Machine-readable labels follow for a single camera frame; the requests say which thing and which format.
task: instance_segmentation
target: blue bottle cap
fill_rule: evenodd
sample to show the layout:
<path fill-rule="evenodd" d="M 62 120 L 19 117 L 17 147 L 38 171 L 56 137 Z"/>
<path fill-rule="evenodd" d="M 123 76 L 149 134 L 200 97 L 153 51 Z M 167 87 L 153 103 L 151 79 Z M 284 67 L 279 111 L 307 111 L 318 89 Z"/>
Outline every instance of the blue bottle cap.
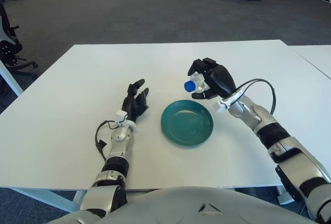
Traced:
<path fill-rule="evenodd" d="M 195 91 L 195 83 L 194 83 L 193 81 L 187 81 L 187 82 L 184 84 L 184 89 L 185 89 L 187 92 Z"/>

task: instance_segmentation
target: white table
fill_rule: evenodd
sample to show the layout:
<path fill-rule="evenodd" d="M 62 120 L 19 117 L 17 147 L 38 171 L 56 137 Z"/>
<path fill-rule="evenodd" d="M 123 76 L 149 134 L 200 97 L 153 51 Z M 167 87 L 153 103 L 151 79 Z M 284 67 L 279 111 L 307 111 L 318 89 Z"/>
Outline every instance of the white table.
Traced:
<path fill-rule="evenodd" d="M 183 88 L 187 71 L 193 60 L 205 57 L 228 68 L 237 85 L 269 80 L 277 94 L 275 118 L 331 171 L 331 95 L 326 90 L 331 82 L 280 40 L 77 45 L 0 115 L 0 186 L 20 188 L 67 211 L 77 209 L 50 191 L 44 196 L 35 189 L 90 187 L 103 166 L 94 145 L 96 127 L 113 118 L 128 84 L 141 78 L 149 87 L 149 109 L 137 121 L 128 189 L 280 185 L 258 138 L 228 112 L 216 114 L 213 100 L 198 101 L 214 119 L 205 143 L 181 148 L 162 134 L 164 108 L 191 99 Z M 270 109 L 266 84 L 255 84 L 247 95 Z M 105 127 L 100 137 L 108 142 L 110 133 Z"/>
<path fill-rule="evenodd" d="M 292 46 L 301 57 L 331 79 L 331 45 Z"/>

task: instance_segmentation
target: chair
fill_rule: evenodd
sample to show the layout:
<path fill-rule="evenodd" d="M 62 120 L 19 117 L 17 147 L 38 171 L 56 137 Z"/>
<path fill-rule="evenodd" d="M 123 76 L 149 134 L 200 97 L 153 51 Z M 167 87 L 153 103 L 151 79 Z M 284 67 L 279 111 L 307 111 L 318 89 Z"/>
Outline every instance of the chair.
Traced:
<path fill-rule="evenodd" d="M 36 80 L 38 77 L 35 73 L 22 72 L 20 69 L 26 68 L 30 65 L 33 67 L 38 67 L 35 61 L 26 63 L 24 65 L 17 65 L 19 60 L 26 60 L 20 58 L 16 54 L 22 50 L 22 45 L 16 37 L 15 29 L 19 28 L 18 26 L 10 27 L 8 16 L 4 7 L 4 4 L 0 2 L 0 59 L 7 67 L 8 71 L 11 74 L 17 74 L 22 76 L 29 76 L 33 80 Z"/>

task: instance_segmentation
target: table leg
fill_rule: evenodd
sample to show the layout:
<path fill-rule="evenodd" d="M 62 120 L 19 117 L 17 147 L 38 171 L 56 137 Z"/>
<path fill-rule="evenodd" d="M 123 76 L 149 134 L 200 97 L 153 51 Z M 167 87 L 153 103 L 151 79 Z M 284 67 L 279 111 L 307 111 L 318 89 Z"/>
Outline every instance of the table leg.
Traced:
<path fill-rule="evenodd" d="M 286 189 L 284 188 L 284 186 L 277 186 L 277 191 L 279 196 L 277 197 L 278 202 L 280 205 L 285 205 L 285 204 L 289 204 L 291 202 L 294 202 L 293 198 L 291 197 L 291 195 L 286 191 Z"/>
<path fill-rule="evenodd" d="M 80 203 L 86 193 L 86 190 L 77 191 L 73 201 L 71 202 L 70 200 L 46 189 L 12 188 L 12 190 L 70 213 L 79 210 Z"/>
<path fill-rule="evenodd" d="M 17 96 L 20 96 L 23 93 L 22 88 L 10 74 L 6 66 L 0 61 L 0 75 L 4 78 L 4 80 L 8 83 L 10 88 L 14 91 Z"/>

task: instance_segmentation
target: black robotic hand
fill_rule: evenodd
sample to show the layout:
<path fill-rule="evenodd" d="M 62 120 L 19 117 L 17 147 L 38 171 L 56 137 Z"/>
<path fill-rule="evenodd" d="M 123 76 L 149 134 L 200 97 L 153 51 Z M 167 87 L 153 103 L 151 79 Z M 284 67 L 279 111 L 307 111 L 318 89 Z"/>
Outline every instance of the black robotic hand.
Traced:
<path fill-rule="evenodd" d="M 228 70 L 208 57 L 203 60 L 195 60 L 188 71 L 188 76 L 195 72 L 203 75 L 209 89 L 202 93 L 193 93 L 192 98 L 194 99 L 212 99 L 216 96 L 226 98 L 236 91 L 236 86 Z"/>
<path fill-rule="evenodd" d="M 148 106 L 146 104 L 146 96 L 149 89 L 144 89 L 136 98 L 138 89 L 145 83 L 145 79 L 140 79 L 134 84 L 130 84 L 128 88 L 128 96 L 124 99 L 122 110 L 128 113 L 127 120 L 136 122 L 136 119 L 142 115 Z"/>

